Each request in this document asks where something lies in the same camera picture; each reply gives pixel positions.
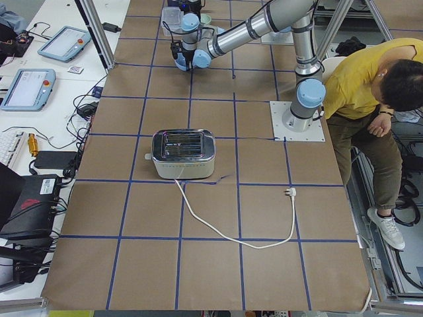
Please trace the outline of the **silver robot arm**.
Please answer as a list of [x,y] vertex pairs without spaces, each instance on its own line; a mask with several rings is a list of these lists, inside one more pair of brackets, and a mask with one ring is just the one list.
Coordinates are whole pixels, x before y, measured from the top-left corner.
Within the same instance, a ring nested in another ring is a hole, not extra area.
[[178,6],[184,14],[180,24],[182,38],[171,42],[171,53],[176,66],[182,71],[208,68],[217,57],[271,32],[289,28],[297,63],[296,92],[295,100],[282,116],[282,122],[289,130],[298,133],[309,128],[326,94],[322,63],[313,42],[316,1],[268,1],[245,21],[223,32],[202,23],[202,1],[179,1]]

